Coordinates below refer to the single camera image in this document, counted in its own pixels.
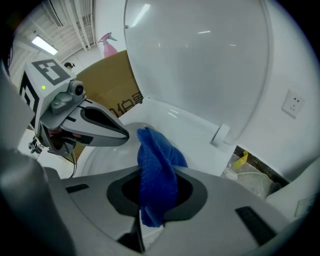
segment electrical outlet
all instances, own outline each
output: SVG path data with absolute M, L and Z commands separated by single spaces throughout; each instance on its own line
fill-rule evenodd
M 304 103 L 305 100 L 301 96 L 289 89 L 281 109 L 290 117 L 296 119 L 297 115 L 304 106 Z

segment toilet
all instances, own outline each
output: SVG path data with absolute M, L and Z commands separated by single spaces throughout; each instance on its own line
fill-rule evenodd
M 86 147 L 75 177 L 136 166 L 144 127 L 162 133 L 191 169 L 220 176 L 236 145 L 247 148 L 274 75 L 274 45 L 294 40 L 274 32 L 287 31 L 289 19 L 274 1 L 128 1 L 124 36 L 144 99 L 119 118 L 128 142 Z

